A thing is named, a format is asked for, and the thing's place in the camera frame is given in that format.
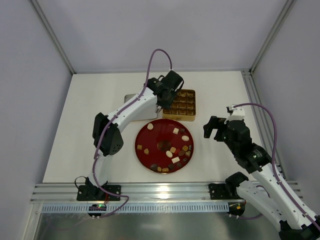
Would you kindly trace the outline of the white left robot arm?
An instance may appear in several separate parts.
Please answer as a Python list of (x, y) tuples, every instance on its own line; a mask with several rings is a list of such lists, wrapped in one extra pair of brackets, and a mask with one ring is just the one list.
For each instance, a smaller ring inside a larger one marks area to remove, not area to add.
[(121, 107), (107, 115), (100, 112), (95, 116), (92, 137), (96, 150), (92, 173), (86, 178), (85, 185), (96, 199), (107, 193), (107, 189), (98, 183), (96, 176), (99, 158), (118, 153), (124, 145), (122, 132), (128, 124), (147, 108), (170, 107), (183, 85), (183, 78), (173, 70), (159, 79), (147, 78), (142, 89)]

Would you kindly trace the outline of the silver tin lid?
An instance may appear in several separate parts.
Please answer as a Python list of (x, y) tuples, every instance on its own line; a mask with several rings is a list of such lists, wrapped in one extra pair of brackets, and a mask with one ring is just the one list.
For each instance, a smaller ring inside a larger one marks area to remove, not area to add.
[(129, 122), (154, 120), (158, 117), (157, 97), (153, 93), (144, 93), (140, 98), (135, 95), (126, 102), (126, 109), (122, 112)]

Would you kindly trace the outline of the metal tongs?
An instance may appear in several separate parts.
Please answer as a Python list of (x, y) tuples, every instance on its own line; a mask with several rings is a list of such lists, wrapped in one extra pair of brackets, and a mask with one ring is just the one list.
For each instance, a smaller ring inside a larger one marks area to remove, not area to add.
[(158, 114), (163, 108), (159, 105), (156, 106), (155, 112)]

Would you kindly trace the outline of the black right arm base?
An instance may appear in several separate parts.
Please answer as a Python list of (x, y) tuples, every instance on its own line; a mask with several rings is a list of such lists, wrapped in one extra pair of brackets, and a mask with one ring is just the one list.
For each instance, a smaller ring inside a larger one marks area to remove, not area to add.
[(225, 179), (224, 183), (210, 183), (208, 185), (211, 200), (239, 200), (237, 187), (249, 178), (241, 172), (236, 172)]

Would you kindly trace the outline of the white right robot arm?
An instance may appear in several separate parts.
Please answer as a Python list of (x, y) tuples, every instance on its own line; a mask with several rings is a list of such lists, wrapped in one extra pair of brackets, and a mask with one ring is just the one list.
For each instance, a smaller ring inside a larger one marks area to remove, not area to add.
[(250, 129), (243, 120), (228, 121), (211, 116), (203, 126), (208, 139), (227, 145), (236, 162), (265, 188), (261, 191), (241, 172), (226, 178), (225, 189), (230, 197), (251, 203), (278, 230), (282, 240), (318, 240), (320, 217), (306, 206), (272, 165), (264, 148), (252, 141)]

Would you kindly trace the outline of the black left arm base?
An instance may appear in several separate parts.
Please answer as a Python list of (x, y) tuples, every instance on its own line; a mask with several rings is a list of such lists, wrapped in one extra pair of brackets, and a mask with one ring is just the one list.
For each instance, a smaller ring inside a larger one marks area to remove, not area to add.
[[(79, 178), (84, 179), (84, 183), (78, 184), (77, 180)], [(74, 185), (77, 188), (77, 201), (120, 201), (119, 196), (121, 194), (121, 185), (108, 184), (107, 182), (103, 184), (101, 187), (111, 193), (106, 193), (102, 191), (99, 187), (93, 185), (88, 177), (79, 176), (74, 180)]]

